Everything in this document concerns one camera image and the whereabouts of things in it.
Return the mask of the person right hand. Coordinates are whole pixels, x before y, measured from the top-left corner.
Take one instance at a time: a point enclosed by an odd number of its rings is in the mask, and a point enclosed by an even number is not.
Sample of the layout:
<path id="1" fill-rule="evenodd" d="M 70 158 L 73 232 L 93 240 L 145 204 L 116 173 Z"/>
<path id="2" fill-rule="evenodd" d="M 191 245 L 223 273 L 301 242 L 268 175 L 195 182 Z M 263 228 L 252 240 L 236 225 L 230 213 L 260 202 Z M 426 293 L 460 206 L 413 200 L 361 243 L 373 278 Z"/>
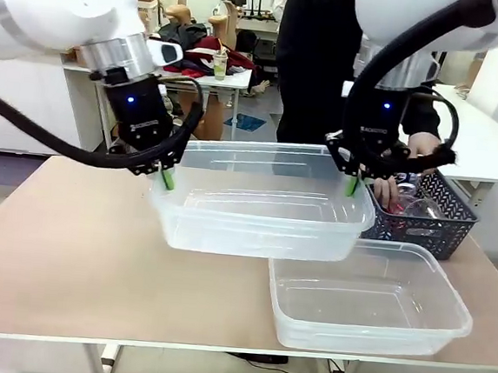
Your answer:
<path id="1" fill-rule="evenodd" d="M 394 177 L 387 179 L 376 178 L 373 182 L 373 193 L 381 207 L 390 213 L 397 213 L 399 203 L 399 190 Z"/>

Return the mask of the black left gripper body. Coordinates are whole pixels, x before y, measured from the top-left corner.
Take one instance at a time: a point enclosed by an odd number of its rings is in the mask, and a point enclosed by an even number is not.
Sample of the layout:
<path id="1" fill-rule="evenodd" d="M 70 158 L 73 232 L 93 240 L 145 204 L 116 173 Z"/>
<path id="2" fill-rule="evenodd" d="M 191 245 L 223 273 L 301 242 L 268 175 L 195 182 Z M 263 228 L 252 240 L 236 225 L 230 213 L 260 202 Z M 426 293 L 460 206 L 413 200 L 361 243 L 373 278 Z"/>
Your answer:
<path id="1" fill-rule="evenodd" d="M 90 80 L 103 85 L 118 123 L 118 136 L 131 148 L 146 150 L 172 133 L 172 117 L 164 106 L 153 73 L 129 80 L 125 68 L 91 71 Z"/>

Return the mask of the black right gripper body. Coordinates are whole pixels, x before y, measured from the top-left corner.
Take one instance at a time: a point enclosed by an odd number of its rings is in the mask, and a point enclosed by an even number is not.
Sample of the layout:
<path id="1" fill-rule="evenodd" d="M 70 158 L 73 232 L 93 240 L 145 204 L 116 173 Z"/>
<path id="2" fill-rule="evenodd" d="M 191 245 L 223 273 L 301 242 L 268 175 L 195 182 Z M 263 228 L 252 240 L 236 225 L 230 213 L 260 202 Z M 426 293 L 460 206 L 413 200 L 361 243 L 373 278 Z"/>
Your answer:
<path id="1" fill-rule="evenodd" d="M 379 163 L 383 151 L 399 145 L 409 94 L 408 90 L 364 89 L 358 82 L 350 85 L 342 134 L 357 162 Z"/>

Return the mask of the person left hand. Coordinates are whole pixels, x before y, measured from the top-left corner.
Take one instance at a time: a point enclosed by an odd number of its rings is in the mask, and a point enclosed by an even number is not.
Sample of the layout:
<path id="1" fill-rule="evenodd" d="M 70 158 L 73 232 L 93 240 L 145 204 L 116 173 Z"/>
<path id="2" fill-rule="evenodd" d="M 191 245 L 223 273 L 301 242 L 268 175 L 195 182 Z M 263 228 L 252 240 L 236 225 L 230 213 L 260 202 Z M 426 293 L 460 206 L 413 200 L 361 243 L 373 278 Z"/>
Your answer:
<path id="1" fill-rule="evenodd" d="M 410 158 L 417 158 L 431 155 L 441 143 L 441 139 L 431 133 L 415 133 L 408 137 L 409 156 Z"/>

